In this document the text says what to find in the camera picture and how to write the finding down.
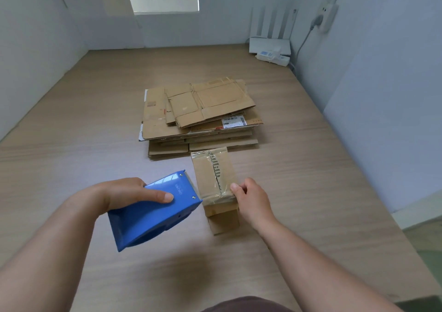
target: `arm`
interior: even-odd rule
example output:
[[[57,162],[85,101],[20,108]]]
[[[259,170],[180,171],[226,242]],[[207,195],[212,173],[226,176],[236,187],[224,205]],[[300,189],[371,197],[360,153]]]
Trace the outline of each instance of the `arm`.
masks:
[[[171,202],[139,178],[90,186],[67,199],[0,270],[3,312],[65,312],[74,299],[95,220],[141,200]]]
[[[244,219],[262,237],[305,312],[400,312],[356,276],[276,220],[266,192],[248,178],[231,185]]]

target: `wooden floor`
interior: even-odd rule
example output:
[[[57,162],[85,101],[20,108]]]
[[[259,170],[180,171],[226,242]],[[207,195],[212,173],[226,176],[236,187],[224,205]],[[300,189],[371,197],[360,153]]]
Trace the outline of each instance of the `wooden floor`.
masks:
[[[152,161],[138,142],[146,88],[244,79],[265,125],[260,145],[231,152],[282,223],[393,301],[440,288],[289,69],[244,46],[91,51],[0,143],[0,262],[69,195],[104,180],[151,182],[190,157]],[[202,208],[117,253],[96,224],[73,311],[199,311],[255,295],[298,309],[272,256],[246,225],[213,237]]]

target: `white paper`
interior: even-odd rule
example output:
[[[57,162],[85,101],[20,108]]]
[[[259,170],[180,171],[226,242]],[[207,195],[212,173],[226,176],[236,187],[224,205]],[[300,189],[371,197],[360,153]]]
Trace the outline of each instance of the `white paper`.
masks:
[[[222,120],[222,125],[224,128],[234,128],[240,126],[247,126],[247,123],[243,115],[236,115],[234,117],[224,118]]]

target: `electrical cable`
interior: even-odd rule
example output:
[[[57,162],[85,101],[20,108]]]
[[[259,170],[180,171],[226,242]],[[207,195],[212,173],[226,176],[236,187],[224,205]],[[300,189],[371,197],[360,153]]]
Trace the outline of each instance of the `electrical cable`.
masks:
[[[322,24],[323,19],[324,19],[324,16],[321,14],[321,15],[316,16],[316,18],[312,20],[312,22],[310,24],[310,29],[308,30],[308,33],[307,33],[307,36],[305,37],[304,41],[301,44],[301,47],[299,47],[298,52],[296,53],[295,62],[293,63],[293,69],[295,69],[296,63],[298,62],[298,55],[299,55],[299,52],[301,51],[302,46],[307,41],[308,36],[312,32],[312,30],[315,28],[315,26],[320,26]]]

